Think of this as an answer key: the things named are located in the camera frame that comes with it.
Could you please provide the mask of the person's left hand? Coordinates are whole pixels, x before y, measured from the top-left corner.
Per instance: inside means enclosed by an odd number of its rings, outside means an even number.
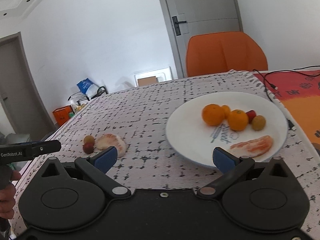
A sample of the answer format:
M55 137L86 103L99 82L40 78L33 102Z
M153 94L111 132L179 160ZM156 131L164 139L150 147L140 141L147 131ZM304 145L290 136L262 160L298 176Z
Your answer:
M14 216L14 206L16 204L15 201L15 193L16 188L12 183L9 183L6 188L0 191L0 215L1 218L4 219L12 219Z

